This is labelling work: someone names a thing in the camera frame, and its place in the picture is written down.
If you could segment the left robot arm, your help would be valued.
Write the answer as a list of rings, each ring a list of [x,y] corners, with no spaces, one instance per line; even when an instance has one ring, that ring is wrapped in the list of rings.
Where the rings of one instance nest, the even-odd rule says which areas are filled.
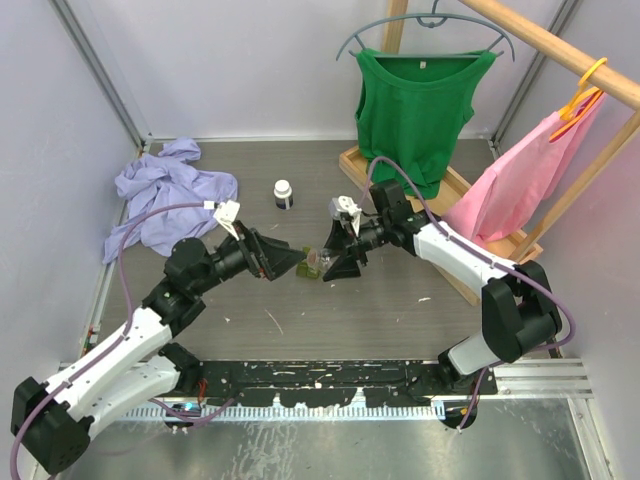
[[[132,408],[171,391],[188,396],[197,390],[199,361],[174,339],[204,310],[203,294],[244,271],[273,281],[305,257],[239,221],[232,229],[214,251],[197,238],[177,242],[163,280],[118,330],[48,380],[29,377],[16,387],[12,478],[19,476],[20,449],[56,475]]]

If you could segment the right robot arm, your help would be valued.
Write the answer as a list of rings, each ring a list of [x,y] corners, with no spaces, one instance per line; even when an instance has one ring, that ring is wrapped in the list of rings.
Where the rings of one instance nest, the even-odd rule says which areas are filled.
[[[481,301],[481,328],[438,357],[444,390],[459,394],[474,374],[496,363],[513,363],[560,331],[556,304],[549,298],[544,269],[534,261],[516,264],[457,234],[444,220],[417,212],[395,180],[373,185],[376,209],[367,217],[347,196],[331,200],[332,227],[325,243],[331,265],[326,282],[357,278],[367,254],[385,245],[401,248],[460,281]]]

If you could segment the clear pill bottle orange cap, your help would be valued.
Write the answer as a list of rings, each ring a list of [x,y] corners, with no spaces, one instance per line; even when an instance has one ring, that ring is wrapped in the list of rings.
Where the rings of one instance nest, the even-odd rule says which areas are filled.
[[[307,253],[306,263],[310,274],[324,275],[333,265],[337,256],[334,251],[326,248],[310,248]]]

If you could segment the green pill organizer box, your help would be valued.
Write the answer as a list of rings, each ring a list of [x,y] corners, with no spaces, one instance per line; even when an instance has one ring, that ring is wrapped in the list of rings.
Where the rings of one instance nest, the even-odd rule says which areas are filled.
[[[321,276],[321,255],[316,248],[304,247],[305,257],[296,267],[296,275],[302,278],[318,279]]]

